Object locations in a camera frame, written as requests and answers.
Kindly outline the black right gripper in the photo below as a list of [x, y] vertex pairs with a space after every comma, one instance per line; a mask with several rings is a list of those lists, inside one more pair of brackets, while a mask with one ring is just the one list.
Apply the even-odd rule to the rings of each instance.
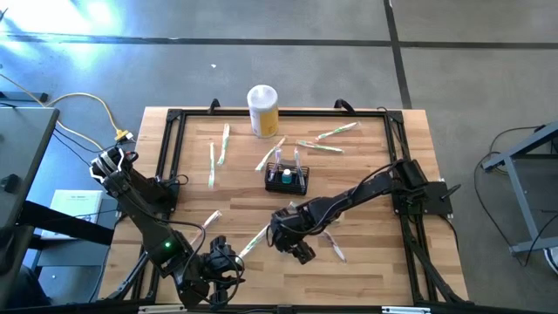
[[282, 253], [291, 254], [300, 264], [306, 264], [316, 256], [314, 250], [303, 240], [314, 226], [313, 219], [304, 209], [279, 209], [271, 215], [266, 229], [267, 244]]

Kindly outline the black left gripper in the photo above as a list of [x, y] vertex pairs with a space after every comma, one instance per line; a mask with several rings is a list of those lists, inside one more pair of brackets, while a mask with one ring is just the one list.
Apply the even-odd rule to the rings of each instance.
[[201, 280], [213, 293], [206, 293], [204, 300], [211, 311], [219, 311], [235, 296], [245, 270], [243, 260], [232, 249], [224, 235], [217, 236], [210, 243], [210, 250], [201, 258]]

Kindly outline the orange toothbrush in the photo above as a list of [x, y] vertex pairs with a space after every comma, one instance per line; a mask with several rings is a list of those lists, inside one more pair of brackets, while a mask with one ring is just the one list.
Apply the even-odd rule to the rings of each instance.
[[[213, 223], [217, 222], [221, 218], [221, 216], [222, 212], [220, 210], [215, 210], [214, 213], [211, 214], [211, 216], [209, 216], [207, 220], [202, 224], [202, 227], [204, 229], [208, 228]], [[191, 243], [196, 242], [202, 236], [202, 234], [203, 232], [201, 230], [198, 230], [194, 237], [191, 239]]]

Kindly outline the black wire toothbrush caddy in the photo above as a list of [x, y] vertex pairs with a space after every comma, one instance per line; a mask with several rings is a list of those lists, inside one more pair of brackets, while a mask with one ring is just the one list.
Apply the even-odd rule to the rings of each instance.
[[[282, 181], [283, 172], [288, 169], [291, 173], [290, 182]], [[299, 178], [300, 172], [293, 163], [276, 164], [268, 162], [265, 167], [264, 183], [265, 189], [269, 192], [277, 192], [291, 195], [306, 195], [310, 184], [310, 168], [301, 166], [302, 179]]]

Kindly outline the purple toothbrush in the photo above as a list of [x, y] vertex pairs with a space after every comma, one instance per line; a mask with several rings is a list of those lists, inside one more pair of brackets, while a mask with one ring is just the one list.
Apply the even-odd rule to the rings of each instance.
[[343, 251], [341, 250], [340, 246], [337, 244], [337, 242], [333, 238], [332, 234], [329, 231], [325, 230], [323, 232], [323, 236], [330, 243], [330, 245], [332, 246], [332, 248], [336, 252], [336, 254], [339, 257], [339, 259], [341, 260], [341, 262], [342, 263], [347, 263], [347, 259], [344, 255]]
[[276, 176], [276, 172], [279, 168], [279, 164], [280, 164], [281, 158], [282, 158], [282, 149], [281, 148], [275, 148], [275, 157], [276, 157], [276, 160], [275, 160], [274, 166], [270, 169], [270, 172], [269, 172], [269, 177], [268, 177], [269, 181], [274, 180], [274, 178]]

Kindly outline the blue toothbrush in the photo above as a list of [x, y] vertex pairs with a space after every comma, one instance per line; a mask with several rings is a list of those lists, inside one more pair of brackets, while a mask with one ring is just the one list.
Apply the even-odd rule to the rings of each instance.
[[300, 153], [299, 153], [297, 147], [295, 147], [295, 149], [294, 149], [294, 157], [295, 157], [295, 162], [296, 162], [297, 176], [299, 178], [300, 185], [301, 185], [301, 187], [305, 187], [305, 179], [304, 179], [304, 175], [303, 175], [302, 162], [301, 162]]

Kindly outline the yellow wipes canister white lid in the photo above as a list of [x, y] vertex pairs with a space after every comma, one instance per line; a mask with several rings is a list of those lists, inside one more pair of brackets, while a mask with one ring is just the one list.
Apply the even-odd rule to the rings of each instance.
[[259, 138], [274, 136], [278, 130], [278, 94], [269, 85], [255, 85], [247, 94], [251, 125]]

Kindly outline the white booklet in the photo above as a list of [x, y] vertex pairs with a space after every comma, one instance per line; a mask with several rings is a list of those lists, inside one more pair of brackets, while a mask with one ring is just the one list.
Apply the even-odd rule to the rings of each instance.
[[57, 189], [51, 199], [50, 208], [78, 219], [96, 223], [102, 202], [100, 190]]

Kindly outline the person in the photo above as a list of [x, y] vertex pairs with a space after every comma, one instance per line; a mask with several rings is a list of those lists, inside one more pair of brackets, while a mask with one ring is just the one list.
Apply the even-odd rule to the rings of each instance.
[[51, 305], [51, 298], [46, 295], [37, 274], [22, 265], [16, 279], [6, 290], [5, 301], [0, 308], [16, 309]]

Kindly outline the small black device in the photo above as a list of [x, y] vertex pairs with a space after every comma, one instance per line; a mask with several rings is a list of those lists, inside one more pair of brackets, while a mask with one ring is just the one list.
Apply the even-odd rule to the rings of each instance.
[[16, 174], [9, 174], [0, 179], [0, 190], [14, 194], [17, 192], [20, 178]]

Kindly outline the grey side table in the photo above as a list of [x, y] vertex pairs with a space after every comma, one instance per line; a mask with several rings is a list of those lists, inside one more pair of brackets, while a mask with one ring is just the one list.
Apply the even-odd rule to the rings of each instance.
[[0, 180], [17, 177], [14, 191], [0, 187], [0, 228], [16, 222], [58, 116], [55, 108], [0, 107]]

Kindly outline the black floor bar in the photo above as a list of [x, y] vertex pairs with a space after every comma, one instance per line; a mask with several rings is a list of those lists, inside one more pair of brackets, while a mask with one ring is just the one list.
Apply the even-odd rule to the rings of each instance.
[[32, 92], [31, 95], [29, 95], [26, 92], [0, 91], [0, 100], [33, 102], [35, 99], [38, 99], [40, 102], [44, 103], [48, 98], [49, 94], [44, 92]]

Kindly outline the person's white shoe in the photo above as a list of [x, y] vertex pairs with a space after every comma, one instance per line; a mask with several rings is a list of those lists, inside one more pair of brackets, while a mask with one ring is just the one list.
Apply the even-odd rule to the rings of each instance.
[[543, 253], [549, 267], [558, 276], [558, 247], [546, 248], [543, 250]]

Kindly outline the silver aluminium extrusion post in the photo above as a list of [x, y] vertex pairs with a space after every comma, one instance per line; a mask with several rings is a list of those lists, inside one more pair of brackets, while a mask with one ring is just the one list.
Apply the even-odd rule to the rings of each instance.
[[432, 314], [430, 308], [411, 306], [383, 306], [382, 314]]
[[187, 313], [187, 309], [183, 305], [178, 304], [154, 304], [140, 306], [137, 314], [183, 314]]

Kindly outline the black aluminium table frame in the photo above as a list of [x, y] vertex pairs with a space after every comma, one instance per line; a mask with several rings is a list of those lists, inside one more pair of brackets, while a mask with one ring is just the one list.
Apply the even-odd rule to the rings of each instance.
[[[222, 108], [209, 115], [192, 109], [187, 117], [166, 128], [167, 109], [145, 110], [136, 146], [134, 168], [153, 176], [158, 168], [165, 175], [182, 180], [174, 227], [187, 237], [215, 210], [220, 220], [209, 227], [207, 236], [226, 236], [235, 250], [242, 250], [269, 222], [271, 214], [299, 196], [270, 193], [256, 164], [283, 136], [285, 153], [297, 140], [315, 141], [320, 133], [359, 121], [355, 128], [325, 138], [324, 146], [338, 147], [344, 154], [303, 148], [302, 163], [310, 168], [307, 196], [337, 195], [357, 185], [369, 172], [387, 164], [390, 147], [399, 139], [388, 139], [384, 111], [359, 110], [355, 115], [337, 109], [283, 110], [276, 136], [260, 139], [253, 135], [246, 110]], [[226, 160], [217, 165], [225, 123], [230, 125]], [[214, 142], [214, 188], [208, 187], [209, 144]], [[263, 309], [277, 305], [296, 308], [342, 309], [351, 306], [409, 305], [412, 293], [401, 224], [392, 209], [390, 196], [381, 196], [345, 213], [345, 220], [329, 228], [343, 251], [342, 263], [324, 238], [311, 236], [309, 245], [316, 257], [300, 264], [293, 256], [260, 242], [246, 256], [247, 268], [231, 311]]]

